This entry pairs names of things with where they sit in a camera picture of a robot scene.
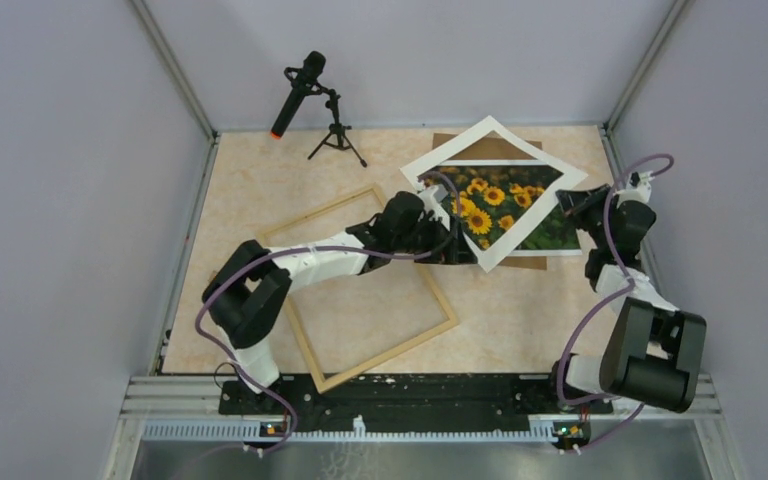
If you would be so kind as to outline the white paper mat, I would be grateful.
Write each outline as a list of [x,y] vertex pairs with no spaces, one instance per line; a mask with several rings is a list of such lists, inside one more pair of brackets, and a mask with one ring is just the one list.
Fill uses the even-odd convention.
[[[420,187],[422,185],[420,177],[423,174],[427,172],[438,173],[434,170],[436,166],[447,161],[456,160],[454,158],[456,154],[465,150],[480,139],[492,134],[499,136],[514,145],[517,149],[531,155],[533,157],[531,160],[545,163],[559,170],[562,173],[562,176],[547,187],[545,194],[537,201],[536,205],[513,226],[503,239],[497,241],[487,251],[480,251],[479,247],[467,237],[464,231],[466,242],[477,257],[477,264],[486,272],[491,271],[505,258],[512,255],[512,251],[518,244],[527,237],[537,225],[539,225],[541,220],[543,220],[547,214],[549,214],[555,207],[558,207],[558,202],[555,198],[555,192],[557,190],[570,190],[587,178],[587,174],[584,171],[546,153],[540,148],[514,135],[491,116],[484,118],[451,140],[403,166],[401,172],[408,180]],[[459,193],[450,194],[448,199],[458,201]],[[450,212],[448,210],[447,201],[443,203],[443,206],[446,209],[445,214],[440,214],[443,216],[443,219],[446,221],[450,219],[454,220],[455,224],[460,225],[464,230],[460,219],[461,212]]]

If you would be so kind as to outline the sunflower photo print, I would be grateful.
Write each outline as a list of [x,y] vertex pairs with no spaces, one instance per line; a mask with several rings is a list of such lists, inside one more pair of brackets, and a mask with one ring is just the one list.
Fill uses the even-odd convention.
[[[504,238],[536,205],[562,173],[533,160],[452,160],[434,168],[448,178],[459,200],[448,210],[460,211],[467,237],[480,250]],[[555,207],[512,251],[516,257],[574,256],[582,253],[578,233]]]

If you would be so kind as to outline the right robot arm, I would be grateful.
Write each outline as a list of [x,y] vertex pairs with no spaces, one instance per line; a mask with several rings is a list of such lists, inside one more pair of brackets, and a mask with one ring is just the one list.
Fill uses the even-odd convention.
[[555,194],[564,218],[595,243],[585,277],[600,300],[574,336],[606,307],[617,315],[603,354],[575,354],[576,340],[568,340],[546,385],[549,404],[560,412],[622,397],[682,413],[695,397],[707,323],[667,301],[643,272],[642,242],[657,219],[651,192],[649,175],[632,174],[623,189]]

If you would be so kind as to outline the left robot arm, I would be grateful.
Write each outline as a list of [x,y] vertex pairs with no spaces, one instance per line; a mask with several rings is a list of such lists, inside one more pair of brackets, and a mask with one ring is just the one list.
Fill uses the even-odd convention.
[[477,256],[453,215],[434,211],[443,193],[405,191],[369,220],[324,240],[292,247],[240,244],[204,289],[197,318],[219,329],[210,339],[245,384],[243,401],[257,413],[279,404],[279,369],[267,337],[288,295],[346,276],[370,273],[393,260],[471,265]]

